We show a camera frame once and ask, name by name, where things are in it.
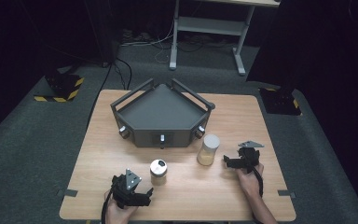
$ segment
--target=gray carpet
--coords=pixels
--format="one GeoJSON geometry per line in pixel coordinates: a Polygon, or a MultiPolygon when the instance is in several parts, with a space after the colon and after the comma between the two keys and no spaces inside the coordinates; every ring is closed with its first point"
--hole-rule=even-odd
{"type": "MultiPolygon", "coordinates": [[[[194,46],[180,45],[182,49],[194,46]]],[[[257,48],[245,47],[242,60],[252,65],[257,48]]],[[[257,87],[238,76],[230,48],[178,52],[178,67],[170,71],[170,51],[155,47],[122,47],[118,58],[131,66],[130,89],[149,78],[156,83],[173,77],[196,92],[255,95],[267,123],[288,189],[296,195],[293,223],[358,223],[358,198],[306,98],[299,91],[302,116],[265,112],[257,87]]],[[[126,83],[130,71],[117,62],[126,83]]],[[[84,64],[76,74],[85,78],[73,102],[36,102],[44,80],[34,86],[0,124],[0,223],[85,223],[59,217],[62,190],[75,167],[88,119],[108,68],[84,64]]],[[[123,89],[113,67],[103,89],[123,89]]]]}

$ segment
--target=black pentagonal box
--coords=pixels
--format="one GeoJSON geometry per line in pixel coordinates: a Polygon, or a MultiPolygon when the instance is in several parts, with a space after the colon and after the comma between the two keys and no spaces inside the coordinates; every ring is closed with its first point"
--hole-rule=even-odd
{"type": "Polygon", "coordinates": [[[214,104],[176,79],[149,79],[111,104],[118,132],[137,147],[187,147],[205,133],[214,104]],[[129,100],[135,93],[140,95],[129,100]]]}

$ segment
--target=human hand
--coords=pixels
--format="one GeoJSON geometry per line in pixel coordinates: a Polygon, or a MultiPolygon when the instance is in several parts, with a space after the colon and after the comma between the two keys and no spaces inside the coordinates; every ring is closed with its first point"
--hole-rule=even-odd
{"type": "MultiPolygon", "coordinates": [[[[106,200],[109,195],[109,190],[104,194],[106,200]]],[[[117,202],[113,197],[109,199],[106,209],[105,223],[106,224],[127,224],[130,217],[138,209],[138,206],[124,206],[123,209],[117,206],[117,202]]]]}
{"type": "MultiPolygon", "coordinates": [[[[258,163],[255,169],[258,173],[260,173],[260,175],[262,175],[264,165],[258,163]]],[[[246,197],[254,197],[255,195],[259,195],[260,187],[257,177],[253,171],[249,174],[246,174],[246,170],[244,169],[235,169],[235,172],[237,173],[238,179],[240,180],[241,189],[245,193],[246,197]]]]}

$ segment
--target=hand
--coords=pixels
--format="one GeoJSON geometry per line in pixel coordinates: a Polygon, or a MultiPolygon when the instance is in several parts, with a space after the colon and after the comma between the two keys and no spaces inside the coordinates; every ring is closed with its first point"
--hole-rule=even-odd
{"type": "MultiPolygon", "coordinates": [[[[255,169],[258,173],[260,173],[260,175],[262,175],[264,165],[258,163],[255,169]]],[[[246,197],[254,197],[255,195],[258,195],[260,187],[258,180],[255,177],[255,173],[252,171],[251,173],[246,174],[246,171],[243,169],[235,169],[235,171],[237,172],[238,179],[240,180],[241,189],[245,193],[246,197]]]]}
{"type": "MultiPolygon", "coordinates": [[[[255,169],[258,173],[260,173],[260,175],[262,175],[264,165],[258,163],[255,169]]],[[[276,224],[277,221],[275,220],[275,217],[269,211],[259,194],[259,185],[257,177],[255,177],[255,173],[252,171],[251,173],[246,174],[242,169],[236,169],[235,172],[240,180],[241,189],[245,193],[245,196],[251,205],[255,218],[265,224],[276,224]]]]}
{"type": "MultiPolygon", "coordinates": [[[[109,194],[109,190],[104,194],[104,198],[109,194]]],[[[123,209],[117,206],[117,202],[111,197],[106,209],[106,224],[127,224],[130,217],[138,209],[138,206],[124,206],[123,209]]]]}

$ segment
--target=cylindrical container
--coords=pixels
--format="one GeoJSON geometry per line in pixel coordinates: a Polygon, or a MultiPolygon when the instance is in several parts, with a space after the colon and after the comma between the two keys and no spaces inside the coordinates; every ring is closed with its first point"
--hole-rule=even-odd
{"type": "Polygon", "coordinates": [[[167,168],[167,163],[163,160],[152,161],[150,164],[150,175],[153,185],[164,185],[167,182],[167,168]]]}
{"type": "Polygon", "coordinates": [[[197,160],[201,165],[211,165],[214,161],[214,154],[217,148],[220,146],[220,139],[214,134],[205,135],[200,149],[197,155],[197,160]]]}

